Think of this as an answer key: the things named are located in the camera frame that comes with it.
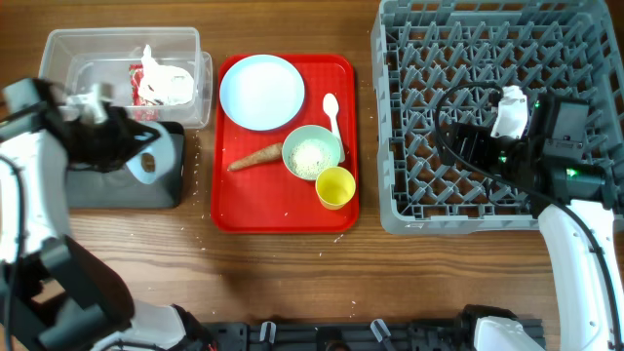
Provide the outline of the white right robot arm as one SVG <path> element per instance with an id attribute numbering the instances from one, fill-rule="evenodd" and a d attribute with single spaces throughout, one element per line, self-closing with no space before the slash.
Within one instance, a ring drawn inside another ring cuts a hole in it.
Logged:
<path id="1" fill-rule="evenodd" d="M 528 196 L 552 263 L 562 349 L 622 349 L 614 193 L 604 168 L 583 163 L 577 134 L 541 127 L 526 136 L 496 136 L 459 123 L 435 131 L 444 161 Z"/>

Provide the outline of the small light blue bowl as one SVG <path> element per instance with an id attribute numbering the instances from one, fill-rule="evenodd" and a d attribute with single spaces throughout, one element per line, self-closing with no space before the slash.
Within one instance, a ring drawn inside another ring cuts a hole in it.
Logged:
<path id="1" fill-rule="evenodd" d="M 148 142 L 126 163 L 126 166 L 138 181 L 152 184 L 174 168 L 176 148 L 170 133 L 162 124 L 157 122 L 140 122 L 140 124 L 157 130 L 160 135 L 154 141 Z M 146 169 L 147 162 L 143 161 L 146 156 L 153 158 L 153 171 Z"/>

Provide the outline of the green bowl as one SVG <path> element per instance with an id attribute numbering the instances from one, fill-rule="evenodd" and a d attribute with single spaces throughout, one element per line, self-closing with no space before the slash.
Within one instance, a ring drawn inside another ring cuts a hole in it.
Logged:
<path id="1" fill-rule="evenodd" d="M 284 141 L 283 150 L 282 150 L 282 157 L 283 157 L 284 164 L 294 176 L 301 178 L 295 175 L 291 171 L 290 166 L 288 165 L 288 158 L 293 148 L 298 143 L 301 143 L 302 141 L 306 139 L 318 139 L 324 142 L 329 147 L 329 150 L 331 151 L 331 158 L 332 158 L 332 165 L 330 166 L 330 168 L 335 167 L 339 164 L 340 149 L 339 149 L 338 141 L 335 138 L 335 136 L 328 129 L 318 126 L 318 125 L 302 126 L 293 130 L 287 136 L 287 138 Z"/>

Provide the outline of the yellow plastic cup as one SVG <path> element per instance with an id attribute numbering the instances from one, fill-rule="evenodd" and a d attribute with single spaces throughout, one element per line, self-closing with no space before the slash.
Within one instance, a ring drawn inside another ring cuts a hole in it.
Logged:
<path id="1" fill-rule="evenodd" d="M 315 190 L 321 204 L 328 210 L 340 210 L 355 196 L 354 176 L 341 167 L 323 170 L 315 181 Z"/>

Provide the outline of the brown sweet potato piece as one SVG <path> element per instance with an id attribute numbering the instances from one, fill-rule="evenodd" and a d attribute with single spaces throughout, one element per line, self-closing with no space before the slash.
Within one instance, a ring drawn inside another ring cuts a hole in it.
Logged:
<path id="1" fill-rule="evenodd" d="M 227 170 L 237 172 L 256 165 L 277 161 L 282 158 L 283 143 L 278 142 L 232 162 Z"/>

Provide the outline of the rice grains heap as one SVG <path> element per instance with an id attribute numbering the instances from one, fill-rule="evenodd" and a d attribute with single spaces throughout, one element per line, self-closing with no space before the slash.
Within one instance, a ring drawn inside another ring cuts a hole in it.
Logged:
<path id="1" fill-rule="evenodd" d="M 292 149 L 288 165 L 296 176 L 314 180 L 324 169 L 332 165 L 332 154 L 324 142 L 306 139 Z"/>

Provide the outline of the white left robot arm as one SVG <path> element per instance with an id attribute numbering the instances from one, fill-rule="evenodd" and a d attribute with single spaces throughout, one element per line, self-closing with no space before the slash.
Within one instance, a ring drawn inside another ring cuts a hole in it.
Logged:
<path id="1" fill-rule="evenodd" d="M 215 350 L 217 339 L 178 305 L 135 300 L 121 277 L 77 243 L 68 189 L 117 174 L 149 153 L 179 175 L 184 129 L 139 122 L 94 85 L 58 100 L 25 78 L 4 91 L 1 123 L 1 323 L 30 350 Z"/>

